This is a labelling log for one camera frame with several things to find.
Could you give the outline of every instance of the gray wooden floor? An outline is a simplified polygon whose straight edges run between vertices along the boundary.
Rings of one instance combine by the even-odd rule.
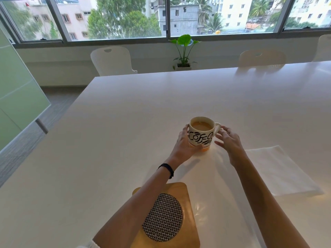
[[[51,106],[40,116],[50,130],[84,90],[83,87],[43,88]],[[0,187],[34,150],[45,134],[36,123],[31,124],[0,154]]]

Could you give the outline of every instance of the metal leg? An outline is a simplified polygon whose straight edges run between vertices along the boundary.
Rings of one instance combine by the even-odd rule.
[[[42,123],[42,121],[37,118],[37,120],[35,121],[37,123],[37,125],[42,129],[42,131],[47,134],[48,133],[48,129],[46,128],[46,126]]]

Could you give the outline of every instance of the white table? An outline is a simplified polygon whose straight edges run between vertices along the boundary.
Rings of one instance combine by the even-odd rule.
[[[281,207],[312,248],[330,246],[331,62],[96,77],[0,189],[1,246],[86,243],[197,115],[231,126],[246,149],[280,145],[326,192]],[[188,186],[201,247],[260,247],[223,150],[213,143],[176,181]]]

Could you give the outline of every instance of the wooden tray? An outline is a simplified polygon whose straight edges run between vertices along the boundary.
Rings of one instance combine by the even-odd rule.
[[[183,222],[177,235],[166,242],[157,242],[149,238],[141,227],[135,237],[131,248],[199,248],[200,240],[195,225],[190,198],[187,186],[184,183],[167,183],[162,193],[174,196],[180,203],[183,210]]]

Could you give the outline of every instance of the black bracelet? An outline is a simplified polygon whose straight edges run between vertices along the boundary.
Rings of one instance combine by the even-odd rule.
[[[172,170],[172,168],[171,168],[170,165],[168,165],[168,164],[161,164],[161,165],[158,167],[158,169],[159,169],[160,167],[166,167],[166,168],[168,169],[168,171],[170,172],[170,178],[169,178],[169,179],[171,179],[171,178],[173,177],[173,170]]]

